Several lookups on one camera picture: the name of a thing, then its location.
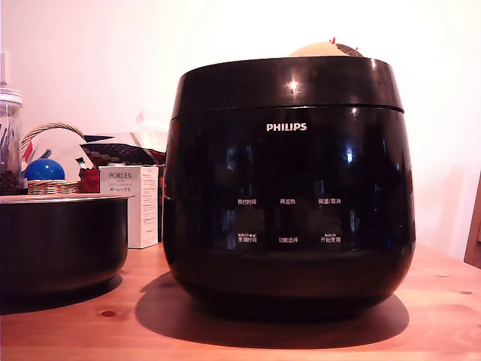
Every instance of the rice cooker lid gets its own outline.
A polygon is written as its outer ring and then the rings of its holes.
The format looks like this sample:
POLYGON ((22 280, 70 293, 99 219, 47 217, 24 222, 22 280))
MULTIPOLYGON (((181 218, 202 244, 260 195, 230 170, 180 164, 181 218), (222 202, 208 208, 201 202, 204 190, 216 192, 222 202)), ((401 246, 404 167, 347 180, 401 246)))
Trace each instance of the rice cooker lid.
POLYGON ((371 106, 404 112, 386 62, 298 56, 207 65, 179 80, 172 119, 208 111, 298 106, 371 106))

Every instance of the rice cooker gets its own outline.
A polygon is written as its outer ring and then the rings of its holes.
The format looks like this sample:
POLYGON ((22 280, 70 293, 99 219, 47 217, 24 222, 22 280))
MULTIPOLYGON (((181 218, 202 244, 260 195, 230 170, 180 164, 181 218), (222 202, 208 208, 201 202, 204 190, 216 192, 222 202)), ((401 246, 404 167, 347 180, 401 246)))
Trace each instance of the rice cooker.
POLYGON ((345 317, 413 258, 413 182, 391 66, 293 56, 185 73, 171 118, 163 245, 207 309, 345 317))

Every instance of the wooden table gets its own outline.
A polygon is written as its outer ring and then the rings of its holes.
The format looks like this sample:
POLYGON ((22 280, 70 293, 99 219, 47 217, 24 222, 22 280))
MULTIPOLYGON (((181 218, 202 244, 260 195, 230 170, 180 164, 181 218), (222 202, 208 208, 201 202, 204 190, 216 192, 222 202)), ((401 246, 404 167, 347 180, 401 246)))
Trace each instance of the wooden table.
POLYGON ((395 296, 337 323, 204 314, 168 273, 161 245, 129 250, 110 288, 3 316, 2 361, 481 359, 481 270, 420 244, 395 296))

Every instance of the glossy black surface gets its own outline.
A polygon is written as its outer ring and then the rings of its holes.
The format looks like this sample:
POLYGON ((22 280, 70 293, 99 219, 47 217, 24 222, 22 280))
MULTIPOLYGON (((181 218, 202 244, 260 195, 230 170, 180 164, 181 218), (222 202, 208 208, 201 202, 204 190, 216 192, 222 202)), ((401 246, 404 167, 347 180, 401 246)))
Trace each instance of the glossy black surface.
POLYGON ((0 203, 0 297, 91 287, 126 257, 127 199, 0 203))
POLYGON ((224 62, 191 70, 179 80, 172 118, 307 105, 403 111, 389 64, 353 56, 300 56, 224 62))
POLYGON ((178 117, 169 137, 165 254, 173 276, 211 309, 355 314, 404 279, 415 227, 401 112, 216 111, 178 117), (273 123, 306 130, 268 132, 273 123))

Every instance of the glass jar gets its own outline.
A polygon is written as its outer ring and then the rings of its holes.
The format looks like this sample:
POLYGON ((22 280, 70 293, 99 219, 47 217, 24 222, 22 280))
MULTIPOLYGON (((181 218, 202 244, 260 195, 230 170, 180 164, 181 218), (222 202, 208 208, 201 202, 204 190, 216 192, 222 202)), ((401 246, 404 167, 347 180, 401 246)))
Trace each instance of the glass jar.
POLYGON ((20 193, 22 93, 0 88, 0 196, 20 193))

